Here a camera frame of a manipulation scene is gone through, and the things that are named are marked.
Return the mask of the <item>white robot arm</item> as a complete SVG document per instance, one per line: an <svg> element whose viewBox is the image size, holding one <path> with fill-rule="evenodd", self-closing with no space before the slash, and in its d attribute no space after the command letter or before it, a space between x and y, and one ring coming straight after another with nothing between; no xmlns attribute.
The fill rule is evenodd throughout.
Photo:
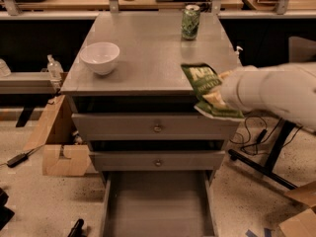
<svg viewBox="0 0 316 237"><path fill-rule="evenodd" d="M315 131L316 63L239 67L203 98L217 108L265 110Z"/></svg>

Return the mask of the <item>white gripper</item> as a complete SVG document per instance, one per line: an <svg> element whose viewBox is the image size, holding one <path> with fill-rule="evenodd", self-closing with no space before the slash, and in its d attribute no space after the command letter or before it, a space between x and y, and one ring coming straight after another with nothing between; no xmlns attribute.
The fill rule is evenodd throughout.
<svg viewBox="0 0 316 237"><path fill-rule="evenodd" d="M240 110L265 110L267 108L260 91L264 79L267 77L266 69L254 66L239 67L218 74L223 80L220 90L203 95L203 98L218 109L227 109L227 106Z"/></svg>

